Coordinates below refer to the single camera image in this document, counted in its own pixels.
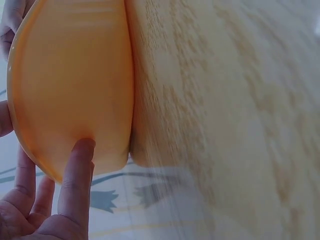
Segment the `finger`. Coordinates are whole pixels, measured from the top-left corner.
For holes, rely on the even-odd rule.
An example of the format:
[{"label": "finger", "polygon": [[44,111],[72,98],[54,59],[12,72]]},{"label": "finger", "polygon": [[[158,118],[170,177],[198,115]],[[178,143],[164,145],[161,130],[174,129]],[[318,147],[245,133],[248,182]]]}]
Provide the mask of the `finger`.
[{"label": "finger", "polygon": [[13,31],[14,34],[17,33],[21,23],[22,23],[22,15],[20,15],[18,12],[14,12],[10,15],[9,21],[8,21],[8,27]]},{"label": "finger", "polygon": [[12,132],[13,127],[7,101],[0,101],[0,137]]},{"label": "finger", "polygon": [[35,201],[28,217],[28,222],[38,229],[51,216],[55,192],[55,182],[45,176],[36,191]]},{"label": "finger", "polygon": [[3,200],[11,203],[27,218],[35,201],[36,167],[21,147],[14,181],[13,190]]},{"label": "finger", "polygon": [[12,42],[14,40],[15,34],[10,29],[5,35],[1,36],[1,52],[5,58],[5,60],[8,60],[9,52],[11,49]]},{"label": "finger", "polygon": [[88,231],[92,159],[96,143],[91,139],[78,141],[64,171],[58,214]]}]

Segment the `hand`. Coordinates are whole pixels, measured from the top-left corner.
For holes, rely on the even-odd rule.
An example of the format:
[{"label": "hand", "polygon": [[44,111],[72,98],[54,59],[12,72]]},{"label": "hand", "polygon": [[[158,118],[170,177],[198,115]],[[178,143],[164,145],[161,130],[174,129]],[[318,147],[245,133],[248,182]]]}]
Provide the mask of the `hand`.
[{"label": "hand", "polygon": [[4,58],[8,60],[12,41],[23,18],[36,0],[6,0],[0,23],[0,46]]},{"label": "hand", "polygon": [[[0,102],[0,137],[13,130],[7,101]],[[55,183],[36,192],[35,164],[19,151],[14,189],[0,200],[1,240],[87,240],[95,142],[78,141],[65,168],[58,214],[51,216]]]}]

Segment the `light wood grain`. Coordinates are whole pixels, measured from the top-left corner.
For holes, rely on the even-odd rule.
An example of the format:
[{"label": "light wood grain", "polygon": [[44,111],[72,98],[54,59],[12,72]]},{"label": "light wood grain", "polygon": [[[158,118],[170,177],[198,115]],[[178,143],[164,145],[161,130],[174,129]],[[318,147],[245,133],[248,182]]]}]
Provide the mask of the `light wood grain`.
[{"label": "light wood grain", "polygon": [[320,239],[319,4],[279,2],[127,1],[133,159],[189,171],[217,239]]}]

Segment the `orange plastic object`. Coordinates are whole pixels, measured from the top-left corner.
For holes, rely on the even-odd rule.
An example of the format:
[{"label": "orange plastic object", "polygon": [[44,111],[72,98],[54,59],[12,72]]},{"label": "orange plastic object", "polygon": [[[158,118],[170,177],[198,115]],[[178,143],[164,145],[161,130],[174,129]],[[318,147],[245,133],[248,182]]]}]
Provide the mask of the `orange plastic object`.
[{"label": "orange plastic object", "polygon": [[93,138],[94,174],[128,160],[133,63],[123,0],[38,0],[13,41],[9,110],[28,156],[62,181],[77,140]]}]

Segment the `wooden surface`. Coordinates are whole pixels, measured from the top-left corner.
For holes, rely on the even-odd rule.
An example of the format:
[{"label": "wooden surface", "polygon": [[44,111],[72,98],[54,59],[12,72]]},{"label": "wooden surface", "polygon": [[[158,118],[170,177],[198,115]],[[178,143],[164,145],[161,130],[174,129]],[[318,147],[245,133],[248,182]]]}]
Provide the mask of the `wooden surface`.
[{"label": "wooden surface", "polygon": [[190,173],[216,239],[320,239],[319,1],[126,4],[136,163]]}]

